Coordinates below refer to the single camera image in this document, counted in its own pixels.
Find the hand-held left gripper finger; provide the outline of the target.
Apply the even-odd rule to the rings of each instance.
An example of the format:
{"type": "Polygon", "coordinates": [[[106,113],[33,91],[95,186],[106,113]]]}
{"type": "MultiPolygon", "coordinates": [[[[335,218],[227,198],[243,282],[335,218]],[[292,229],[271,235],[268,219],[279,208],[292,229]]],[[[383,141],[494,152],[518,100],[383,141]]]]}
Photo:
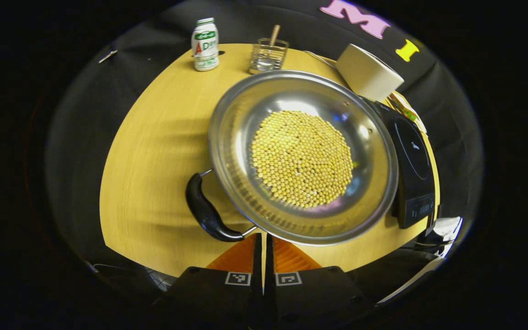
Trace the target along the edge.
{"type": "Polygon", "coordinates": [[[341,330],[375,308],[340,267],[317,267],[293,244],[266,236],[265,328],[341,330]]]}
{"type": "Polygon", "coordinates": [[[262,307],[262,236],[237,242],[207,268],[188,267],[152,305],[154,330],[253,330],[262,307]]]}

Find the steel pot with black handles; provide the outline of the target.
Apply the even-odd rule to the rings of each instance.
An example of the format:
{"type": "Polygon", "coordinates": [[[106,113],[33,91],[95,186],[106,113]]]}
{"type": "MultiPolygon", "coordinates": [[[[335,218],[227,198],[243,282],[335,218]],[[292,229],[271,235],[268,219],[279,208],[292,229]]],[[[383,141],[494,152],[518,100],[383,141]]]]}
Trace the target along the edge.
{"type": "Polygon", "coordinates": [[[333,246],[368,232],[390,211],[398,190],[396,149],[370,102],[319,75],[280,70],[237,82],[214,107],[208,126],[211,171],[254,227],[302,246],[333,246]],[[273,199],[252,164],[251,144],[264,119],[296,110],[328,121],[357,166],[343,196],[304,209],[273,199]]]}

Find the black induction cooktop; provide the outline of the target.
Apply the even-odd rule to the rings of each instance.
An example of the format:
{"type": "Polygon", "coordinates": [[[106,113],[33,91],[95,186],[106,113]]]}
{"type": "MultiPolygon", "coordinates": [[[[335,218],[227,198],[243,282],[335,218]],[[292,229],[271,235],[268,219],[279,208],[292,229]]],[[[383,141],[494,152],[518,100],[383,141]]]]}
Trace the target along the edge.
{"type": "Polygon", "coordinates": [[[412,227],[435,213],[435,182],[427,146],[416,124],[380,102],[369,102],[395,146],[399,182],[393,215],[399,228],[412,227]]]}

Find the pile of yellow soybeans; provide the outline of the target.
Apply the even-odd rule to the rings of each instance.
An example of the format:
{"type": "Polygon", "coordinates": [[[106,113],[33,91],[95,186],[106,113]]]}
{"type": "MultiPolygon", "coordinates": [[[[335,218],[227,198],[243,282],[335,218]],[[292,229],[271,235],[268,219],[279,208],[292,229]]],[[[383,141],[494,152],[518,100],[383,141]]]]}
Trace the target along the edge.
{"type": "Polygon", "coordinates": [[[328,121],[303,111],[274,111],[251,144],[251,165],[273,200],[309,209],[346,194],[351,148],[328,121]]]}

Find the white toaster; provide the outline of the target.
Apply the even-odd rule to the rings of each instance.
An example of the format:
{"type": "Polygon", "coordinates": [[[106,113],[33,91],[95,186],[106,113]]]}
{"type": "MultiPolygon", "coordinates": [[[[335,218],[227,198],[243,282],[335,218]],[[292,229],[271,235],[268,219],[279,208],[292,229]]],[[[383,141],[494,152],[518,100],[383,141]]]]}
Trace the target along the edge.
{"type": "Polygon", "coordinates": [[[355,94],[373,101],[385,100],[404,83],[389,65],[354,44],[346,46],[335,67],[355,94]]]}

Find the white drink bottle green label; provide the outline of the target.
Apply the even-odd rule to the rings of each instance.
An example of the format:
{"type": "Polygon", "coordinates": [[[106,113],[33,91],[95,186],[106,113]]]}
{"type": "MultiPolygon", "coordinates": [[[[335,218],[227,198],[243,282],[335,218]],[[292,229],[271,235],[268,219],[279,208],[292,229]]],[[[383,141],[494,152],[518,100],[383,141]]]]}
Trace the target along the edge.
{"type": "Polygon", "coordinates": [[[191,42],[195,70],[206,72],[218,67],[220,64],[219,33],[213,17],[197,21],[191,42]]]}

